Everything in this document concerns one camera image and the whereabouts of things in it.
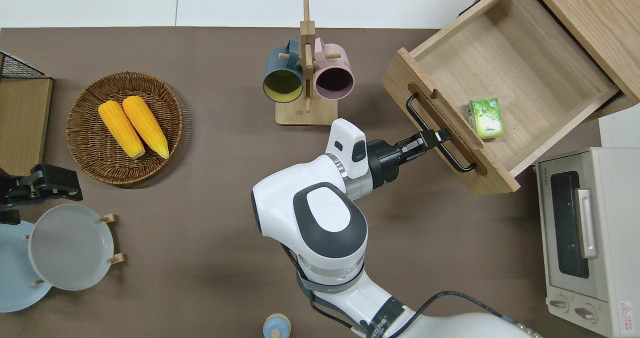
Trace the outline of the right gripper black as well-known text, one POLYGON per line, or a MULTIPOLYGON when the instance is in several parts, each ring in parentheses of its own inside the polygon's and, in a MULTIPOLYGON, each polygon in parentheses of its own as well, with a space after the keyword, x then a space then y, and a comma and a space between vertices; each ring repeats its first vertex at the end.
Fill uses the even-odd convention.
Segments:
POLYGON ((451 139, 446 129, 425 130, 411 137, 388 144, 385 140, 374 139, 367 143, 368 166, 372 177, 372 187, 378 188, 394 181, 399 174, 399 166, 422 156, 427 150, 451 139))

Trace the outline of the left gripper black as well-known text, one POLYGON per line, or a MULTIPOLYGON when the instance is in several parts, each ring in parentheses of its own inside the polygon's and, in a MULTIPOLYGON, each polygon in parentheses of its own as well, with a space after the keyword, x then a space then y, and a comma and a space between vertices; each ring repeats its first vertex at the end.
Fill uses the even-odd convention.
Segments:
POLYGON ((14 176, 1 169, 0 185, 0 224, 21 223, 19 211, 13 209, 16 206, 50 199, 83 200, 77 172, 50 164, 35 165, 27 176, 14 176))

